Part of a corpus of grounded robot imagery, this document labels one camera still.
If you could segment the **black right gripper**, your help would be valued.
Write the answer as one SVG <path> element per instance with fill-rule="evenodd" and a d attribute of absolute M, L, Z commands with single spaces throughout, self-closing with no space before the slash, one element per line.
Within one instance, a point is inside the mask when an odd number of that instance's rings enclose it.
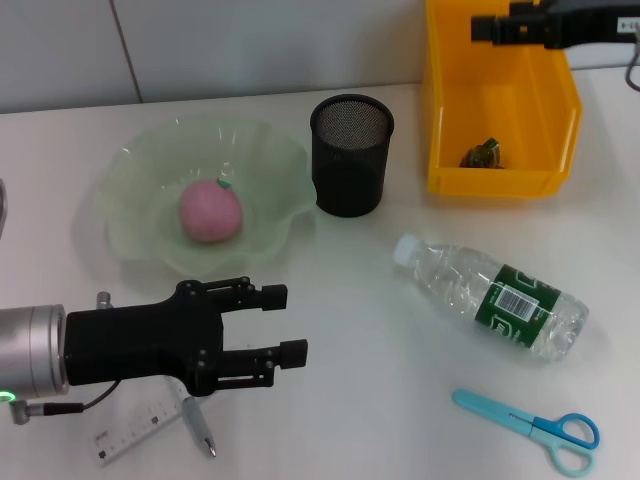
<path fill-rule="evenodd" d="M 632 44 L 638 30 L 638 1 L 513 1 L 506 15 L 471 17 L 471 41 L 494 46 Z"/>

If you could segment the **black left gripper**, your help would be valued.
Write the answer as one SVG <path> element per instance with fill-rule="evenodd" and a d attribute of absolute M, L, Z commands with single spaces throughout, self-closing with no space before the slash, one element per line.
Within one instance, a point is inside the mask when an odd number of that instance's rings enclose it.
<path fill-rule="evenodd" d="M 150 376 L 180 380 L 190 395 L 270 388 L 275 370 L 306 365 L 306 339 L 260 349 L 222 351 L 221 313 L 284 310 L 284 284 L 257 288 L 248 276 L 183 281 L 159 303 L 71 312 L 64 366 L 72 386 Z"/>

